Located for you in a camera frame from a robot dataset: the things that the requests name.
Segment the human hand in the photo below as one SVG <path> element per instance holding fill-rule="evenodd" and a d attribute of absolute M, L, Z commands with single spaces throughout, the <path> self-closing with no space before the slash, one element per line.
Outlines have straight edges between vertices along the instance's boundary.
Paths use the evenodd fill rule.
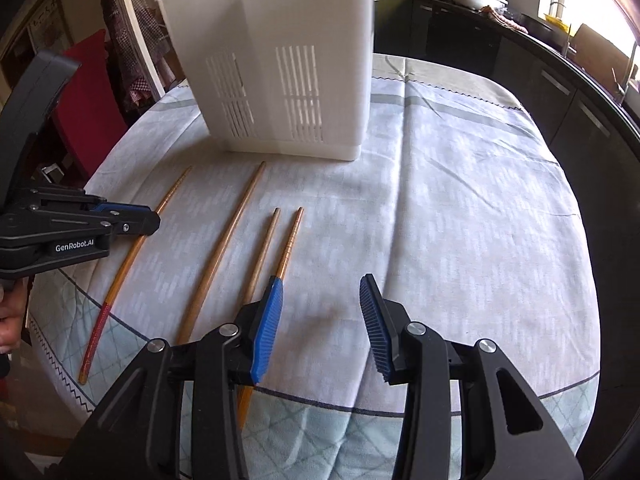
<path fill-rule="evenodd" d="M 28 278 L 17 280 L 11 292 L 0 285 L 0 354 L 20 346 L 22 320 L 27 305 L 27 282 Z"/>

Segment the yellow basket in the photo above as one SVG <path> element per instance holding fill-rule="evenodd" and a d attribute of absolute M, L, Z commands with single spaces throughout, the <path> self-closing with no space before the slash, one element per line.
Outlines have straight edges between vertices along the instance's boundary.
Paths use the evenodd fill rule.
<path fill-rule="evenodd" d="M 549 14 L 545 14 L 545 20 L 549 23 L 552 23 L 556 27 L 560 27 L 565 32 L 569 32 L 569 25 L 563 22 L 560 18 L 556 18 L 555 16 L 550 16 Z"/>

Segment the tablecloth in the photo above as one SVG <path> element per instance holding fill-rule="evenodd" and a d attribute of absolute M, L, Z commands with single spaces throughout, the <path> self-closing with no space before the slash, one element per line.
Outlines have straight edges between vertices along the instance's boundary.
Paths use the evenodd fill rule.
<path fill-rule="evenodd" d="M 273 209 L 283 240 L 305 216 L 285 279 L 270 368 L 243 443 L 252 479 L 389 478 L 404 386 L 375 371 L 358 282 L 444 338 L 495 340 L 573 450 L 593 413 L 598 306 L 576 199 L 529 114 L 497 84 L 459 70 L 374 56 L 360 158 L 222 153 L 183 84 L 120 140 L 86 186 L 112 202 L 154 207 L 193 170 L 162 214 L 116 300 L 90 378 L 79 366 L 99 306 L 131 240 L 111 255 L 39 275 L 30 328 L 60 395 L 86 418 L 146 341 L 175 340 L 207 257 L 247 180 L 267 169 L 222 261 L 193 333 L 234 317 Z M 258 290 L 277 261 L 268 254 Z M 189 474 L 190 395 L 181 471 Z M 452 386 L 451 478 L 460 474 L 460 404 Z"/>

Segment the metal screw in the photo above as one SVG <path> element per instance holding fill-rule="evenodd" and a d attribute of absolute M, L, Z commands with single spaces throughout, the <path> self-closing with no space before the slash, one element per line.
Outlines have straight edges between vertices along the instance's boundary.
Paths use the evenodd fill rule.
<path fill-rule="evenodd" d="M 487 352 L 488 354 L 492 354 L 495 352 L 497 346 L 490 339 L 481 339 L 478 343 L 478 346 L 483 352 Z"/>
<path fill-rule="evenodd" d="M 427 327 L 417 321 L 412 321 L 406 326 L 406 331 L 413 335 L 424 335 L 427 332 Z"/>
<path fill-rule="evenodd" d="M 146 344 L 146 349 L 157 354 L 164 350 L 164 341 L 162 341 L 162 339 L 152 339 Z"/>
<path fill-rule="evenodd" d="M 220 335 L 224 337 L 233 337 L 238 333 L 238 330 L 238 327 L 233 323 L 226 323 L 218 329 Z"/>

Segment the cabinet handle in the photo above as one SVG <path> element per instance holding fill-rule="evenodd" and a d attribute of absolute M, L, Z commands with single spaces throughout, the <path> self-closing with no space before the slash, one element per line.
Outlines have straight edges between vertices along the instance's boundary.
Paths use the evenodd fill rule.
<path fill-rule="evenodd" d="M 605 137 L 609 137 L 610 133 L 609 131 L 604 127 L 604 124 L 602 124 L 598 118 L 593 115 L 592 111 L 589 110 L 584 104 L 582 104 L 581 102 L 578 102 L 578 104 L 580 105 L 580 110 L 582 110 L 584 112 L 584 114 L 590 118 L 591 122 L 593 124 L 596 125 L 597 129 L 599 129 L 604 135 Z"/>
<path fill-rule="evenodd" d="M 564 95 L 569 95 L 571 92 L 569 92 L 568 88 L 565 88 L 564 86 L 562 86 L 558 81 L 556 81 L 556 78 L 554 78 L 549 72 L 547 72 L 546 70 L 542 71 L 542 77 L 545 78 L 547 81 L 549 81 L 553 86 L 555 86 L 559 91 L 561 91 Z"/>

